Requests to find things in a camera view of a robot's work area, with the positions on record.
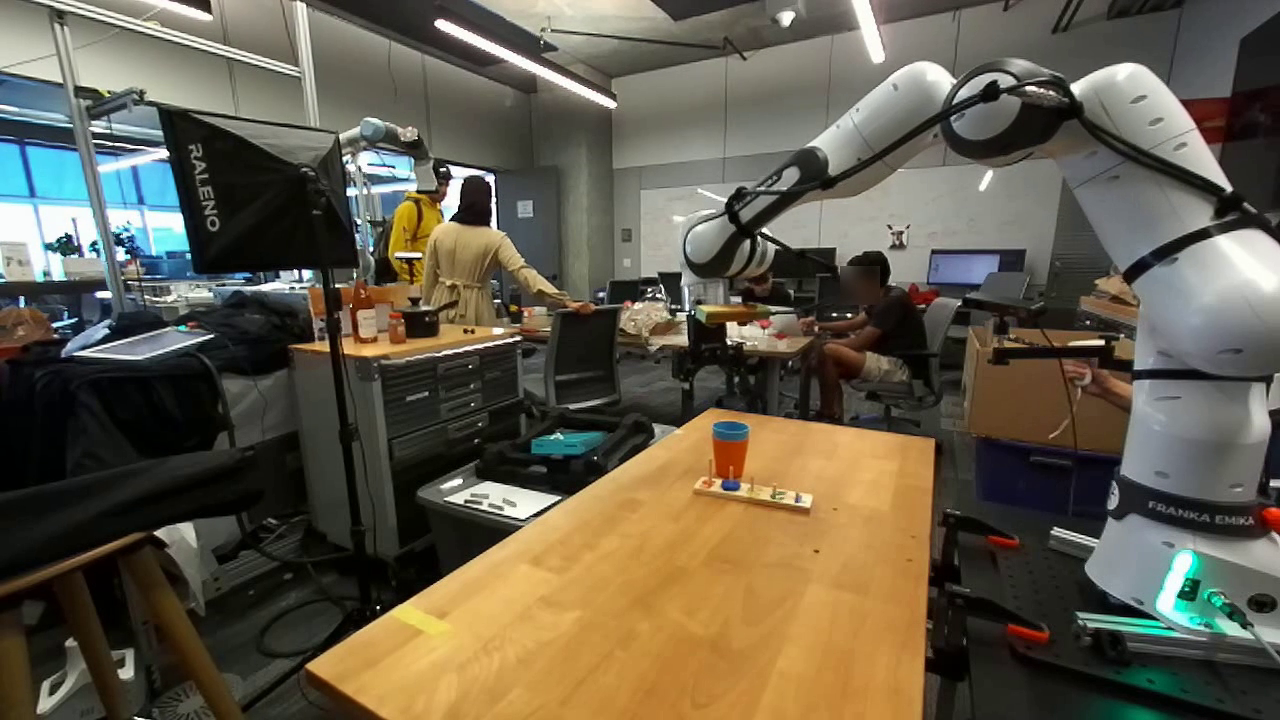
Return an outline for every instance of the bottle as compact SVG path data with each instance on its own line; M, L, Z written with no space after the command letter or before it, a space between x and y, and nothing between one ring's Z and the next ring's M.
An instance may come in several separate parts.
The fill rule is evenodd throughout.
M391 340L391 343L406 343L406 340L409 340L409 333L406 333L406 313L402 313L398 303L387 303L387 340Z
M352 321L357 343L377 343L377 293L370 287L370 280L357 284Z

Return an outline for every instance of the storage bin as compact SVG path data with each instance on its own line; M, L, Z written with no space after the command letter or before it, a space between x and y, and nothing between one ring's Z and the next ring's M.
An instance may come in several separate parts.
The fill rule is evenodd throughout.
M976 440L976 491L987 502L1106 517L1115 471L1115 454Z

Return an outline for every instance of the laptop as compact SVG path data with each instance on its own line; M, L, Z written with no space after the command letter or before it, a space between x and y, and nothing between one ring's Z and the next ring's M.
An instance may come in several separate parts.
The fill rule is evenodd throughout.
M158 333L139 333L139 335L121 335L113 343L91 343L91 348L72 352L72 356L144 362L144 358L158 358L158 356L170 356L170 352L180 352L180 348L198 348L198 343L209 343L209 340L214 340L214 333L200 333L200 329L158 329Z

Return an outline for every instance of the green light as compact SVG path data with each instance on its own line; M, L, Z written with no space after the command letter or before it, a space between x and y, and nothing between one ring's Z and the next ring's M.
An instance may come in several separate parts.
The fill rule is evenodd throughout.
M1168 575L1159 585L1159 595L1156 595L1156 615L1164 619L1177 619L1177 625L1195 625L1195 613L1181 613L1177 609L1177 595L1181 589L1187 585L1187 575L1195 573L1195 553L1192 547L1181 547L1168 563Z

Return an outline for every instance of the computer monitor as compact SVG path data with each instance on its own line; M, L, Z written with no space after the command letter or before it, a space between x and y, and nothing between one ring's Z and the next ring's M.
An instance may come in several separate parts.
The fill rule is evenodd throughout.
M776 246L772 274L818 274L818 273L837 273L837 246Z
M818 274L818 314L857 313L857 296L850 293L850 274Z
M934 246L925 284L936 293L976 293L994 273L1023 273L1023 246Z

